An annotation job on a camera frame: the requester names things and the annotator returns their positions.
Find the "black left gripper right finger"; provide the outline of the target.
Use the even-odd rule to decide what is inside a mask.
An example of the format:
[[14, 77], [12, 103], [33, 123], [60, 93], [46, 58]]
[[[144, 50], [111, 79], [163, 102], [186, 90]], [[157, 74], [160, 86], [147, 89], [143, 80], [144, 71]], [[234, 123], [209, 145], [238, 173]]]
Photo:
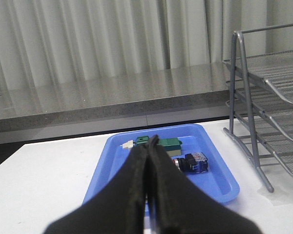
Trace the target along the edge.
[[197, 188], [172, 162], [159, 137], [148, 142], [147, 198], [156, 234], [259, 234], [251, 220]]

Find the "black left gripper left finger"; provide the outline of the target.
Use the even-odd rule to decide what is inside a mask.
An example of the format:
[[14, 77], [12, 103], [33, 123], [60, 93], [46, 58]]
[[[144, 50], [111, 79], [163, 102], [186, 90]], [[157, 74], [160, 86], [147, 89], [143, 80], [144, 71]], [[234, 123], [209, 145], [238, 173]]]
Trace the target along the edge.
[[51, 223], [46, 234], [142, 234], [147, 147], [134, 147], [108, 184], [87, 203]]

